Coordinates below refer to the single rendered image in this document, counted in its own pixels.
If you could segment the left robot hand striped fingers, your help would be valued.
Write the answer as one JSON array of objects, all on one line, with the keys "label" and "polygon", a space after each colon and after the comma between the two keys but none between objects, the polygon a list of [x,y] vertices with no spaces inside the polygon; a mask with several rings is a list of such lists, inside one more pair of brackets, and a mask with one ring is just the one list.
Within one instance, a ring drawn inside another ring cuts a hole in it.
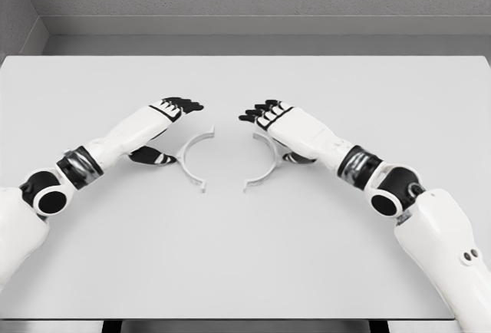
[{"label": "left robot hand striped fingers", "polygon": [[149,165],[175,163],[176,158],[165,154],[147,143],[163,134],[181,117],[203,109],[203,105],[188,98],[165,97],[121,121],[105,138],[106,167],[119,157],[127,155],[132,161]]}]

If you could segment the right robot hand striped fingers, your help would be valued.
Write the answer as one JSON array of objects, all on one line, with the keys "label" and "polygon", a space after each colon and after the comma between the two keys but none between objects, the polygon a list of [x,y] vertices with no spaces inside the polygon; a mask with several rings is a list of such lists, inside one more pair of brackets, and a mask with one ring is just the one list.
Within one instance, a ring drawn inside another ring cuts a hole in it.
[{"label": "right robot hand striped fingers", "polygon": [[256,124],[290,152],[283,159],[291,163],[313,163],[320,160],[336,170],[352,143],[337,137],[325,124],[284,101],[267,100],[246,110],[240,120]]}]

